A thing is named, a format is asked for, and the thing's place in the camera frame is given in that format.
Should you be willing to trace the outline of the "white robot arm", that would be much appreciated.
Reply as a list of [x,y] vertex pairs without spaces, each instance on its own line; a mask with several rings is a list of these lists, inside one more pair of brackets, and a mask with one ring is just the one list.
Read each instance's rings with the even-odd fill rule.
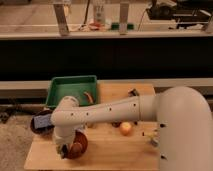
[[77,125],[122,121],[155,121],[159,171],[213,171],[213,113],[190,87],[173,87],[154,95],[79,107],[67,96],[51,115],[56,144],[74,141]]

